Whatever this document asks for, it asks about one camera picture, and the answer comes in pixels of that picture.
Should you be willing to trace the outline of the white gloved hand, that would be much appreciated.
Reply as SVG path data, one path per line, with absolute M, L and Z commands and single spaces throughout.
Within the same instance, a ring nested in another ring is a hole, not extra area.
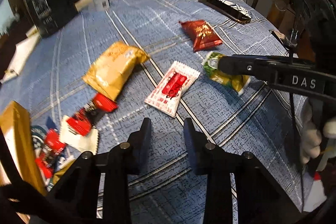
M 301 110 L 301 120 L 303 128 L 300 140 L 300 161 L 306 165 L 310 159 L 316 159 L 321 153 L 322 136 L 328 139 L 335 139 L 335 117 L 329 119 L 322 132 L 313 121 L 313 111 L 317 110 L 321 102 L 315 99 L 306 98 Z

